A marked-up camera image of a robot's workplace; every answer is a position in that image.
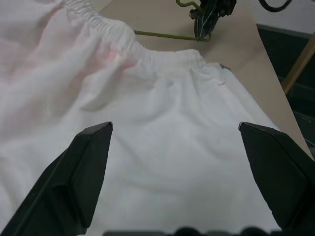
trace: wooden stick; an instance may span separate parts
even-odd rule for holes
[[[310,61],[314,53],[315,53],[315,33],[311,36],[307,45],[303,49],[301,55],[296,60],[295,64],[291,68],[287,77],[283,80],[281,84],[285,94],[287,94],[290,91],[295,81],[299,78],[300,74],[302,73],[303,69],[305,68],[307,63]]]

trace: dark cable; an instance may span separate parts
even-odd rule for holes
[[[289,4],[292,2],[292,0],[286,0],[285,4],[283,4],[283,6],[280,7],[272,7],[270,5],[268,5],[268,3],[266,3],[266,0],[259,0],[261,6],[263,8],[265,8],[267,11],[270,12],[279,12],[279,11],[283,11],[284,9],[286,9],[287,6],[289,6]]]

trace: wooden table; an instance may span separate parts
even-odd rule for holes
[[[100,13],[134,30],[193,36],[189,9],[175,0],[113,0]],[[311,155],[245,3],[237,3],[231,16],[219,19],[210,43],[149,36],[138,40],[157,51],[196,49],[207,62],[231,68],[274,124]]]

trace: elastic waistband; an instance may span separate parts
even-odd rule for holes
[[[118,20],[99,15],[90,0],[66,0],[64,6],[81,15],[90,26],[122,52],[130,53],[142,64],[154,66],[202,66],[206,62],[197,50],[158,52],[144,48],[132,28]]]

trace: white garment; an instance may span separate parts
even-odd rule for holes
[[[74,136],[105,121],[114,130],[87,235],[278,228],[238,131],[275,126],[228,69],[195,50],[147,50],[88,0],[2,0],[0,230]]]

